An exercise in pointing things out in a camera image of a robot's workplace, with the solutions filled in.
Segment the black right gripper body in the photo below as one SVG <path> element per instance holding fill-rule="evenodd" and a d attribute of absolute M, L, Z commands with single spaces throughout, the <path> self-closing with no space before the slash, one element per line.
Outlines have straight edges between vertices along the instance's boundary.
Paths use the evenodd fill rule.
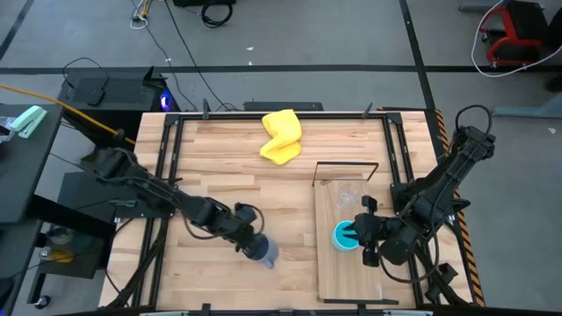
<path fill-rule="evenodd" d="M 378 267 L 380 264 L 380 254 L 378 242 L 386 240 L 396 229 L 395 219 L 375 215 L 378 210 L 378 202 L 371 196 L 362 196 L 361 205 L 367 212 L 359 213 L 355 216 L 352 229 L 356 232 L 351 238 L 358 241 L 363 247 L 363 265 L 368 267 Z"/>

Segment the red chair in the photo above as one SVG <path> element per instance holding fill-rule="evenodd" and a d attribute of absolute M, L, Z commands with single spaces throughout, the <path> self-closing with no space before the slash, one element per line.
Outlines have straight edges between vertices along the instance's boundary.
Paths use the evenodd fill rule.
<path fill-rule="evenodd" d="M 500 0 L 479 23 L 492 68 L 527 66 L 562 47 L 562 11 L 548 22 L 539 3 Z"/>

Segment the flat black bar device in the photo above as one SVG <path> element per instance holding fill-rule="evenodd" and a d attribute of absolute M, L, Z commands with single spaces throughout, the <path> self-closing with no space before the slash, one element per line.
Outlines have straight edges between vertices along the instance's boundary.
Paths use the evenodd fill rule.
<path fill-rule="evenodd" d="M 249 101 L 242 106 L 244 111 L 324 111 L 320 102 Z"/>

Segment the grey metal floor base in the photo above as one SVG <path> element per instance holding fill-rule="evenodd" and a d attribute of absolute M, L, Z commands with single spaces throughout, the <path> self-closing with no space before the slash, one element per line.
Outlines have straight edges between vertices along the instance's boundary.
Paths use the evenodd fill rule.
<path fill-rule="evenodd" d="M 494 117 L 526 119 L 562 119 L 562 92 L 540 106 L 501 106 L 493 110 Z"/>

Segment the turquoise mug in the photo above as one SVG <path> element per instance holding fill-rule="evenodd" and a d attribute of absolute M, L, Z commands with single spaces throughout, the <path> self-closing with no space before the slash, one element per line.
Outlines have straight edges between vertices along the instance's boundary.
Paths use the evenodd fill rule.
<path fill-rule="evenodd" d="M 339 222 L 332 231 L 331 242 L 332 245 L 339 251 L 347 252 L 355 250 L 359 247 L 359 241 L 348 240 L 343 237 L 345 233 L 357 234 L 357 231 L 344 231 L 343 228 L 347 226 L 352 220 L 343 220 Z"/>

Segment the black computer tower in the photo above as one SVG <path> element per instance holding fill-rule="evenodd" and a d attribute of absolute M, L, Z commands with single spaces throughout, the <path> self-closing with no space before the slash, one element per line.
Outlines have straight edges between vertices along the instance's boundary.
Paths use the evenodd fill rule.
<path fill-rule="evenodd" d="M 94 90 L 105 91 L 103 102 L 86 104 Z M 136 139 L 145 112 L 179 112 L 167 78 L 153 68 L 139 71 L 91 69 L 72 71 L 61 85 L 58 99 L 126 136 Z"/>

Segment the mint green stapler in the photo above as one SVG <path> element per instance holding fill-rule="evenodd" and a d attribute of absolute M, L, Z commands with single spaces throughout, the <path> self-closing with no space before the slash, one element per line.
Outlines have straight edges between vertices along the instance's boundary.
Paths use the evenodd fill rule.
<path fill-rule="evenodd" d="M 8 129 L 17 132 L 20 138 L 28 139 L 46 115 L 46 110 L 38 105 L 33 105 L 13 119 L 8 124 Z"/>

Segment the grey-blue mug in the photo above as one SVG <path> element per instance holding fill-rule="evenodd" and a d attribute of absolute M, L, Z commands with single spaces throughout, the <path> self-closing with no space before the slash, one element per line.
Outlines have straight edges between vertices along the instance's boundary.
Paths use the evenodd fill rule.
<path fill-rule="evenodd" d="M 267 245 L 258 245 L 256 262 L 263 264 L 268 269 L 273 269 L 275 266 L 275 261 L 277 260 L 279 255 L 279 248 L 277 243 L 273 239 L 268 236 L 267 238 Z"/>

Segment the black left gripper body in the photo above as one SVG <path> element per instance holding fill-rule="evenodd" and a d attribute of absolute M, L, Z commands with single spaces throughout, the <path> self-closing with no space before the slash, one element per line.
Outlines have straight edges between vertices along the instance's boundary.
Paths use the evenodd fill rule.
<path fill-rule="evenodd" d="M 234 211 L 228 206 L 218 203 L 218 223 L 216 235 L 234 244 L 236 251 L 245 251 L 253 246 L 259 232 L 255 231 L 252 223 L 257 219 L 260 210 L 250 204 L 236 203 Z"/>

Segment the black low cart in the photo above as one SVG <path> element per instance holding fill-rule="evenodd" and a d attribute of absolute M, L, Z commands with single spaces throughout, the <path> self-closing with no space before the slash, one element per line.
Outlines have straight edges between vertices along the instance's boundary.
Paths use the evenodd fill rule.
<path fill-rule="evenodd" d="M 51 297 L 41 292 L 49 275 L 89 279 L 105 266 L 115 228 L 110 222 L 113 212 L 95 213 L 92 209 L 109 201 L 105 198 L 68 207 L 38 195 L 33 196 L 28 213 L 48 223 L 49 229 L 40 233 L 35 241 L 39 262 L 27 298 L 29 304 L 37 309 L 50 304 Z M 53 249 L 71 251 L 74 254 L 73 262 L 50 261 Z"/>

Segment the yellow black hazard strip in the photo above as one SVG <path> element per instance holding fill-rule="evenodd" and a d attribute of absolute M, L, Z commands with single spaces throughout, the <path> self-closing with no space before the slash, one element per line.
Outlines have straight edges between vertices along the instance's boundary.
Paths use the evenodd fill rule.
<path fill-rule="evenodd" d="M 442 162 L 450 149 L 450 142 L 445 131 L 442 112 L 434 110 L 434 113 L 436 115 L 436 123 L 439 129 L 439 133 L 437 135 L 439 145 L 436 146 L 436 159 L 438 162 Z M 485 307 L 486 303 L 484 300 L 484 294 L 481 289 L 479 273 L 473 256 L 468 226 L 466 225 L 465 214 L 463 211 L 458 211 L 456 213 L 453 220 L 453 226 L 453 232 L 457 236 L 459 242 L 460 253 L 464 261 L 465 274 L 467 275 L 467 282 L 472 293 L 473 302 L 479 307 Z"/>

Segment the black side table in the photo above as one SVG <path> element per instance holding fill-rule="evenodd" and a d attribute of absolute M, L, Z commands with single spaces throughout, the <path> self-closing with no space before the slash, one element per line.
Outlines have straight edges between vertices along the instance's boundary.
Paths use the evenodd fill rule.
<path fill-rule="evenodd" d="M 14 132 L 0 143 L 0 224 L 23 219 L 58 132 L 63 109 L 40 106 L 46 115 L 27 138 Z"/>

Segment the black metal table frame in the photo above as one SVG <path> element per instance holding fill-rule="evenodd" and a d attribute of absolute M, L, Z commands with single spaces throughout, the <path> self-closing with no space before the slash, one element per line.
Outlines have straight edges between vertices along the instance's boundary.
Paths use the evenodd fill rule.
<path fill-rule="evenodd" d="M 188 230 L 180 216 L 168 223 L 160 273 L 149 269 L 140 289 L 142 304 L 158 310 L 213 311 L 320 310 L 312 181 L 315 176 L 369 178 L 369 192 L 385 215 L 392 212 L 392 167 L 385 129 L 378 118 L 352 118 L 347 112 L 317 111 L 301 122 L 299 156 L 278 166 L 263 158 L 269 140 L 259 115 L 215 113 L 208 120 L 166 126 L 161 113 L 142 117 L 134 152 L 141 165 L 177 167 L 187 193 L 209 196 L 225 205 L 258 207 L 256 224 L 279 246 L 273 269 L 250 261 L 222 239 L 207 240 Z"/>

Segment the yellow cloth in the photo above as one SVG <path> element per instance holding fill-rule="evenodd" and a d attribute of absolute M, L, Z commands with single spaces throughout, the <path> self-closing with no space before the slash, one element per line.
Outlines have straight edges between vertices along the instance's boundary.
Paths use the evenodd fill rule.
<path fill-rule="evenodd" d="M 294 110 L 269 113 L 262 118 L 262 123 L 270 136 L 270 140 L 260 149 L 263 158 L 281 166 L 300 154 L 302 128 Z"/>

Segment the clear glass cup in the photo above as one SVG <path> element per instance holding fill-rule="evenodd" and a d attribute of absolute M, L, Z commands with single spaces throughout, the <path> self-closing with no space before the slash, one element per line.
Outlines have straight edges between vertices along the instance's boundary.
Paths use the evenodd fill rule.
<path fill-rule="evenodd" d="M 348 212 L 353 207 L 361 203 L 363 192 L 355 184 L 344 184 L 338 190 L 338 210 L 340 212 Z"/>

